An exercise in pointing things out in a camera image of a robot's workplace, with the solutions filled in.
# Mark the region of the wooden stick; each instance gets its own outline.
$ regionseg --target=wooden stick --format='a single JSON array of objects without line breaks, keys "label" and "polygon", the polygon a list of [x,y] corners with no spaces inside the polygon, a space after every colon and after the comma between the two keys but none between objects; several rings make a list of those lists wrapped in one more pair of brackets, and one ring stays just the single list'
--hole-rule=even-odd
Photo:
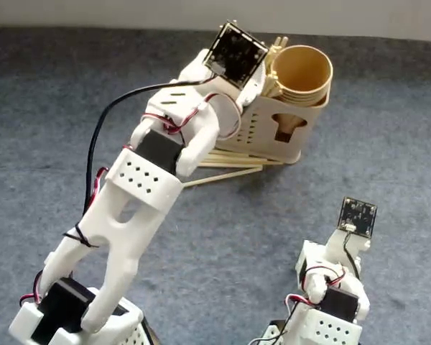
[{"label": "wooden stick", "polygon": [[276,160],[267,160],[266,162],[259,162],[256,160],[246,161],[246,162],[237,162],[237,161],[224,161],[224,160],[203,160],[201,164],[219,164],[220,167],[229,167],[227,165],[249,165],[249,166],[258,166],[258,165],[283,165],[283,162],[277,162]]},{"label": "wooden stick", "polygon": [[228,174],[211,176],[210,178],[202,178],[200,180],[188,181],[188,182],[183,183],[183,185],[184,185],[184,188],[191,187],[193,185],[202,185],[203,183],[220,181],[220,180],[225,180],[227,178],[235,178],[235,177],[242,176],[242,175],[248,175],[248,174],[252,174],[252,173],[257,173],[258,171],[261,171],[261,170],[262,170],[262,166],[258,166],[258,167],[253,167],[251,169],[245,169],[245,170],[236,171],[236,172],[233,172],[233,173],[230,172]]},{"label": "wooden stick", "polygon": [[249,157],[249,154],[242,152],[223,151],[219,149],[213,149],[209,152],[209,155],[228,156],[228,157]]},{"label": "wooden stick", "polygon": [[227,162],[227,163],[248,163],[248,164],[263,164],[268,162],[266,158],[255,158],[255,157],[224,157],[219,155],[208,155],[203,162],[214,161],[214,162]]},{"label": "wooden stick", "polygon": [[198,167],[260,167],[260,164],[249,163],[223,163],[223,162],[201,162]]},{"label": "wooden stick", "polygon": [[282,49],[284,49],[287,45],[287,42],[289,42],[289,37],[288,36],[284,36],[281,39],[281,42],[278,44],[279,46],[281,46]]}]

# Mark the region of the white wall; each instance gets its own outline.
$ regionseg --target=white wall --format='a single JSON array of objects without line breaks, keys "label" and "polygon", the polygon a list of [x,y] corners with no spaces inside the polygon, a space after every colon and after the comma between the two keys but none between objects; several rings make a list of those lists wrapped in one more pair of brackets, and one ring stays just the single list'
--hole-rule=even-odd
[{"label": "white wall", "polygon": [[431,40],[431,0],[0,0],[7,25],[217,29],[226,19],[253,32]]}]

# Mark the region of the gray carpet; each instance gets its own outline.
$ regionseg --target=gray carpet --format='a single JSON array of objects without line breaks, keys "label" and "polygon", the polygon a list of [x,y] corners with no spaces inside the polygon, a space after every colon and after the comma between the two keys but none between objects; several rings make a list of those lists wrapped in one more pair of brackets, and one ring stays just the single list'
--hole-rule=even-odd
[{"label": "gray carpet", "polygon": [[[271,42],[272,35],[259,35]],[[17,301],[78,220],[85,154],[113,97],[165,82],[214,33],[0,29],[0,344]],[[363,281],[363,345],[431,344],[431,43],[292,37],[335,66],[329,107],[293,166],[186,190],[127,297],[166,344],[247,344],[284,318],[302,241],[325,242],[343,196],[378,204]],[[120,105],[96,167],[127,141],[149,96]],[[99,286],[106,252],[75,272]]]}]

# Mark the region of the small circuit board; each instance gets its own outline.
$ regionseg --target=small circuit board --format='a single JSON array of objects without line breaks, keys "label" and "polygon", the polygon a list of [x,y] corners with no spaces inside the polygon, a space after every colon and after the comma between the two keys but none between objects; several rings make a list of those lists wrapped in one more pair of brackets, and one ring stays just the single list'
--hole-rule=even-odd
[{"label": "small circuit board", "polygon": [[226,81],[242,89],[268,53],[268,48],[234,23],[222,26],[204,66]]},{"label": "small circuit board", "polygon": [[345,197],[337,227],[345,229],[346,224],[354,225],[356,227],[355,234],[370,239],[374,230],[375,216],[376,205]]}]

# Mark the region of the robotic arm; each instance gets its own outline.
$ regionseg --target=robotic arm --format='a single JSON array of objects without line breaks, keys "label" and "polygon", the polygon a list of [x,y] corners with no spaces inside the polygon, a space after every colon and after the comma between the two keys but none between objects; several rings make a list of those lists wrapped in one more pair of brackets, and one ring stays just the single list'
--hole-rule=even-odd
[{"label": "robotic arm", "polygon": [[[228,54],[223,35],[229,36]],[[10,326],[16,339],[27,345],[116,344],[141,324],[142,312],[122,297],[182,191],[177,176],[191,175],[217,139],[239,129],[242,106],[260,94],[261,81],[251,77],[266,53],[253,37],[227,23],[210,50],[202,51],[171,87],[150,98],[99,194],[45,260],[35,282],[36,303],[25,303]],[[252,55],[250,66],[239,65],[240,54]],[[182,79],[202,81],[182,86]],[[249,89],[241,95],[244,86]],[[138,209],[122,222],[124,207],[134,199],[140,201]],[[101,246],[109,250],[104,282],[100,290],[88,290],[71,272]]]},{"label": "robotic arm", "polygon": [[285,303],[292,299],[295,306],[288,306],[285,321],[270,323],[262,338],[254,339],[258,345],[358,345],[358,323],[370,306],[358,253],[370,247],[375,216],[375,205],[345,198],[327,244],[304,241],[295,270],[305,297],[287,296]]}]

